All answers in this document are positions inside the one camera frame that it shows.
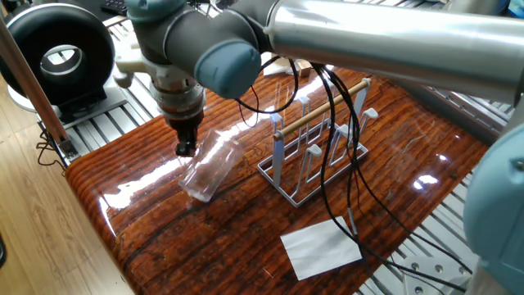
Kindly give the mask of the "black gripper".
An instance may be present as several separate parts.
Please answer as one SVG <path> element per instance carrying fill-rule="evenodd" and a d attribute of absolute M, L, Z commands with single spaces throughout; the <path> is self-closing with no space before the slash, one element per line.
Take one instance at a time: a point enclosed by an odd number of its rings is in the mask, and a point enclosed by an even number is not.
<path fill-rule="evenodd" d="M 165 113 L 165 121 L 176 130 L 178 143 L 176 154 L 181 157 L 193 157 L 199 148 L 199 125 L 204 119 L 204 111 L 194 113 Z"/>

